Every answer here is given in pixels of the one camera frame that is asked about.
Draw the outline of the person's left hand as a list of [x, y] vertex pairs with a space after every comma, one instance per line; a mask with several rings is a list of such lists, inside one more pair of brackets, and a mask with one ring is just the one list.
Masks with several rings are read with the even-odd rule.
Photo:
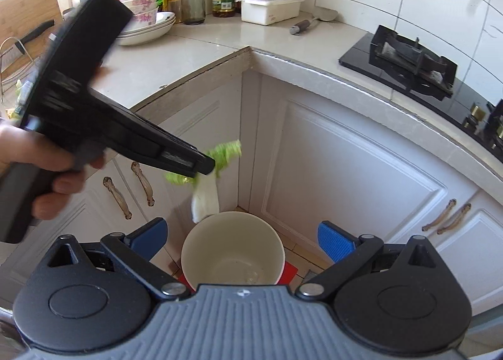
[[103, 164], [105, 143], [95, 123], [2, 122], [1, 227], [54, 218], [81, 191], [84, 166]]

